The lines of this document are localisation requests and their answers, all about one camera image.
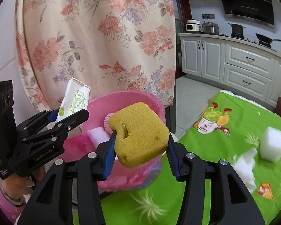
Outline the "pink sleeve forearm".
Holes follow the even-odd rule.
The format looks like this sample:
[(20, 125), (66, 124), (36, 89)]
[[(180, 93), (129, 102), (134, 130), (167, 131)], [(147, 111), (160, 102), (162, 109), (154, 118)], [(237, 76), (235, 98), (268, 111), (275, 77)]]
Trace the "pink sleeve forearm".
[(0, 221), (4, 224), (14, 224), (17, 218), (23, 212), (26, 201), (24, 197), (21, 197), (20, 205), (14, 205), (3, 195), (0, 188)]

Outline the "left hand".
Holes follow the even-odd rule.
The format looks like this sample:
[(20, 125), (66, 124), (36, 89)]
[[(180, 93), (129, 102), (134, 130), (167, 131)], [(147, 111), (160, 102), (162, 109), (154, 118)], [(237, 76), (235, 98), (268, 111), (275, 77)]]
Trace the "left hand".
[(40, 182), (46, 174), (45, 167), (42, 166), (34, 172), (33, 181), (29, 177), (19, 177), (16, 174), (12, 174), (7, 179), (1, 181), (1, 186), (4, 192), (13, 200), (20, 200), (21, 197), (27, 195), (28, 189), (34, 187)]

